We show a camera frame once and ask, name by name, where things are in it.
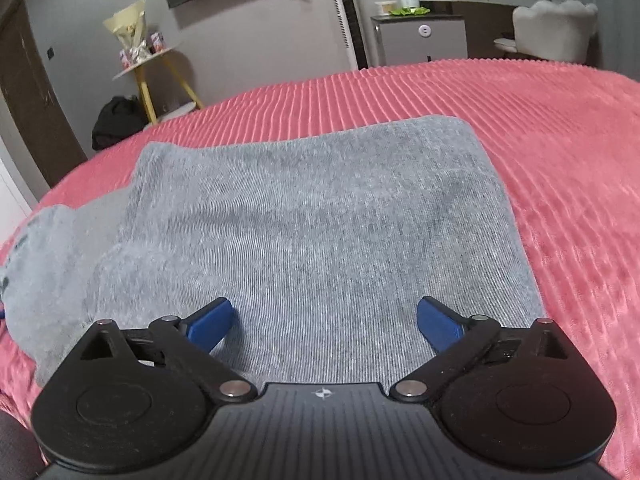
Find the grey knit pants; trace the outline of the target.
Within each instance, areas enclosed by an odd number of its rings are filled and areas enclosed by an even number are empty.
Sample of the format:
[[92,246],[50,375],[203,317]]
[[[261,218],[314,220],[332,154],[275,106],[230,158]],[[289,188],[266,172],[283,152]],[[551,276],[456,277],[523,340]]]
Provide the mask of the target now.
[[285,142],[146,146],[131,182],[51,206],[1,269],[11,337],[47,382],[87,328],[238,312],[216,357],[255,384],[389,386],[432,349],[416,305],[544,314],[501,179],[463,120]]

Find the pink ribbed bed blanket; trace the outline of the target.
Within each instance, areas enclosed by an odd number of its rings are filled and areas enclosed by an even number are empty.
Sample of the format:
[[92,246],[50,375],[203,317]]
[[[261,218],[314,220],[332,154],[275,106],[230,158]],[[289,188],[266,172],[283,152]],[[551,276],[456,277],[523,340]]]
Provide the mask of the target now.
[[639,86],[543,62],[442,61],[275,84],[141,133],[44,198],[122,188],[151,142],[186,148],[303,139],[415,118],[468,122],[502,177],[544,304],[610,390],[604,462],[639,474]]

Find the white round side table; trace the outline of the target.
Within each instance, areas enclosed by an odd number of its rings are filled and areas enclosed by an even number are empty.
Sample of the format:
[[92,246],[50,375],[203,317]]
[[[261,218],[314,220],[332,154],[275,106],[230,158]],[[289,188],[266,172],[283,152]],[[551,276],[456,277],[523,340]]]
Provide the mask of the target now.
[[194,67],[180,44],[130,64],[112,81],[131,78],[149,126],[202,110],[205,104],[195,89]]

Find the black bag on floor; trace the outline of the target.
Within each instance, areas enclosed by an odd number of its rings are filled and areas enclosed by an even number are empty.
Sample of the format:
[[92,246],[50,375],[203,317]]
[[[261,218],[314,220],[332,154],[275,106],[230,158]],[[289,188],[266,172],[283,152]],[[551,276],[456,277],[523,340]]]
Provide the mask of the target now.
[[92,128],[93,151],[100,152],[142,131],[148,116],[137,98],[114,96],[99,112]]

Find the small grey fridge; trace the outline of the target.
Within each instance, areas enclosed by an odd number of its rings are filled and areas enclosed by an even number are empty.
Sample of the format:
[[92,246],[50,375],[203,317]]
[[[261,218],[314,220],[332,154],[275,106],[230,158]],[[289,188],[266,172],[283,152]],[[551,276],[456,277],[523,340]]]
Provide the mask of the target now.
[[457,15],[372,16],[379,66],[468,58],[464,19]]

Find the dark wooden door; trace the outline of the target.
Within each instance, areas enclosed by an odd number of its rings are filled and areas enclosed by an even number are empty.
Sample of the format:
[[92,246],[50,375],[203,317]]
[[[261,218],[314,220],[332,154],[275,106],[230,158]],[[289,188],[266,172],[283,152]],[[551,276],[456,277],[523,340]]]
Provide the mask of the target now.
[[54,95],[24,3],[1,27],[1,91],[29,155],[51,188],[87,161]]

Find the cream flower bouquet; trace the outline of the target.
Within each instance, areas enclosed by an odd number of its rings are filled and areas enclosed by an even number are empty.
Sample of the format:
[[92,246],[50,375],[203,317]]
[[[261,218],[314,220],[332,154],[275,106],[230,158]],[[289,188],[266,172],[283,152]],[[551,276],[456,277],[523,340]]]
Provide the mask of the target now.
[[145,0],[138,0],[114,13],[103,22],[104,27],[122,44],[134,64],[151,56],[146,27]]

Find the white tower heater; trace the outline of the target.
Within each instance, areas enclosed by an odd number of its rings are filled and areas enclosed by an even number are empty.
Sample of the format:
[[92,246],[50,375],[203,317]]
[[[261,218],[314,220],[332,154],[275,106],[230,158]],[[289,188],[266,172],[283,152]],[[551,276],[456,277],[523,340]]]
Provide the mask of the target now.
[[357,0],[331,0],[337,18],[337,30],[352,70],[369,67],[366,42],[360,25]]

